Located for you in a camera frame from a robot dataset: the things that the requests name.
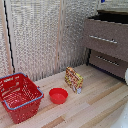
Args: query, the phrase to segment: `red basket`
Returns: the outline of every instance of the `red basket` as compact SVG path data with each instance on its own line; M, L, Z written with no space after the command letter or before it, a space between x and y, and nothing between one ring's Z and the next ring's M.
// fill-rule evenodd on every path
M39 87L23 73L0 78L0 101L16 124L34 116L43 97Z

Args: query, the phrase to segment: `drawer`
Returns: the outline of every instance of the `drawer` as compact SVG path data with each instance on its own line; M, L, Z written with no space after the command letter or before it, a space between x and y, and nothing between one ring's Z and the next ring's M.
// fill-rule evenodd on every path
M128 62L91 50L89 63L124 79Z
M128 24L86 19L84 45L128 62Z

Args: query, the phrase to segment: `dresser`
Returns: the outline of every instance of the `dresser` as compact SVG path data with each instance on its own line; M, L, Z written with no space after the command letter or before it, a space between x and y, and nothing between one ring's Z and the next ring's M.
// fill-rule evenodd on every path
M84 45L89 64L124 79L128 68L128 9L98 10L85 19Z

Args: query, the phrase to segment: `red plastic bowl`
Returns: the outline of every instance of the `red plastic bowl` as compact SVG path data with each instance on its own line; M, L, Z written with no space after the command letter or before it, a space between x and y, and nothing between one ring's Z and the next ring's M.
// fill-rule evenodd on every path
M49 92L50 99L55 104L63 104L68 97L68 93L66 90L62 88L53 88Z

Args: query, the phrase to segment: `floor board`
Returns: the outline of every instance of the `floor board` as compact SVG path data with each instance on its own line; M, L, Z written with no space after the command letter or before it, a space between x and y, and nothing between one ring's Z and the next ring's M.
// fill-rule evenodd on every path
M110 128L128 101L128 86L92 66L81 65L75 70L84 78L81 94L75 94L65 83L65 71L36 81L45 96L38 113L14 124L0 104L0 128ZM54 87L67 90L64 104L50 101L49 91Z

